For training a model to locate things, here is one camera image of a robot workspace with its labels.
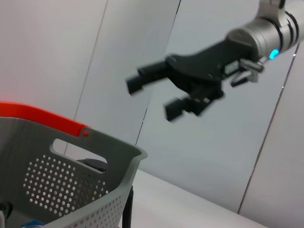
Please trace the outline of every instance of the basket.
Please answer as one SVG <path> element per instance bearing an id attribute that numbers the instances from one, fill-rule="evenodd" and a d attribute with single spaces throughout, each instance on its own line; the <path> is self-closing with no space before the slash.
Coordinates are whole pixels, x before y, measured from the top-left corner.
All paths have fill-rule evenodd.
<path id="1" fill-rule="evenodd" d="M 107 161 L 100 172 L 54 151 L 55 139 Z M 6 227 L 117 228 L 145 151 L 64 117 L 0 103 L 0 201 L 13 204 Z"/>

